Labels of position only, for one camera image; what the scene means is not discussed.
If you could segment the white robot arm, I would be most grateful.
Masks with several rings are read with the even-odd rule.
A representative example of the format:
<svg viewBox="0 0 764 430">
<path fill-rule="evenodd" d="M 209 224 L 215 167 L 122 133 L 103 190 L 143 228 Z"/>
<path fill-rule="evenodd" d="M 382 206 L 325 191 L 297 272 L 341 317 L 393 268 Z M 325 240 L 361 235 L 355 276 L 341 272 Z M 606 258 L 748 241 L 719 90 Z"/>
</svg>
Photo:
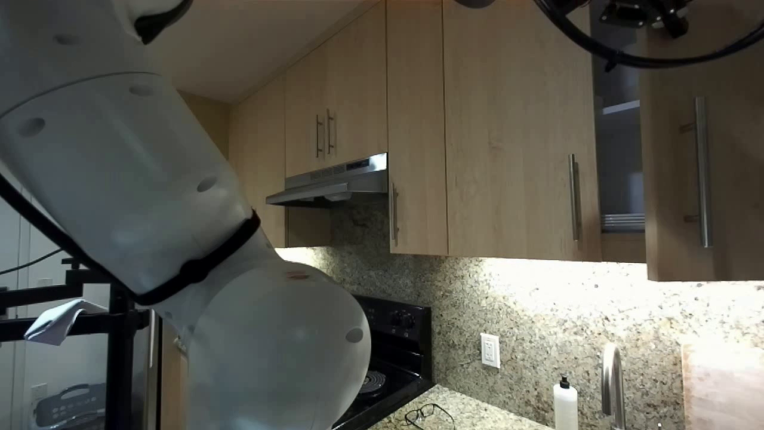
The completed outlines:
<svg viewBox="0 0 764 430">
<path fill-rule="evenodd" d="M 158 311 L 189 430 L 332 430 L 372 338 L 361 304 L 267 241 L 149 45 L 194 0 L 0 0 L 0 157 L 88 261 Z"/>
</svg>

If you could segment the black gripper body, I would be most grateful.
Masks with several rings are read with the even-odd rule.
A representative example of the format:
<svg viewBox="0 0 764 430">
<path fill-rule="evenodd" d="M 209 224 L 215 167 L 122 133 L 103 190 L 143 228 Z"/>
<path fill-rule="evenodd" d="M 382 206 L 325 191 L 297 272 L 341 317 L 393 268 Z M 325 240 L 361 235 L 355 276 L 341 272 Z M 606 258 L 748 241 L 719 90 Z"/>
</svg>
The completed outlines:
<svg viewBox="0 0 764 430">
<path fill-rule="evenodd" d="M 690 29 L 685 19 L 687 3 L 690 0 L 606 0 L 599 19 L 613 26 L 655 29 L 669 38 L 681 38 Z"/>
</svg>

